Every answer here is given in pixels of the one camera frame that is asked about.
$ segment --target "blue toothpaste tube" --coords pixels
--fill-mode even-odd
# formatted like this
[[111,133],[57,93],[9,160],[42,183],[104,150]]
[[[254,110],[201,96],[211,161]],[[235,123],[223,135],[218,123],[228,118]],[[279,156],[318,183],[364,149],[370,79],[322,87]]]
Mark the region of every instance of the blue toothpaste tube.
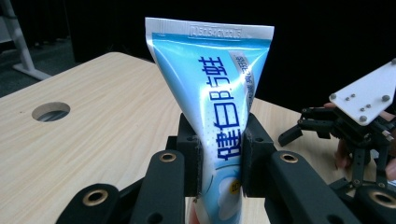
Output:
[[243,133],[273,26],[146,18],[148,49],[204,152],[190,223],[239,223]]

